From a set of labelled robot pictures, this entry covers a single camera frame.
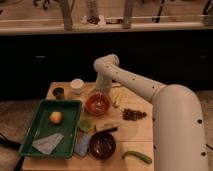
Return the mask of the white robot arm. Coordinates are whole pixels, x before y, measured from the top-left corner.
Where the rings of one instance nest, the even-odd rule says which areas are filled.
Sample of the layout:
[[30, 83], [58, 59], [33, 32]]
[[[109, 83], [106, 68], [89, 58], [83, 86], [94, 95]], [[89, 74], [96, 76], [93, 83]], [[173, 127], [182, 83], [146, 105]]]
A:
[[123, 70], [114, 54], [96, 59], [94, 69], [98, 89], [117, 81], [153, 105], [154, 171], [209, 171], [202, 107], [192, 90]]

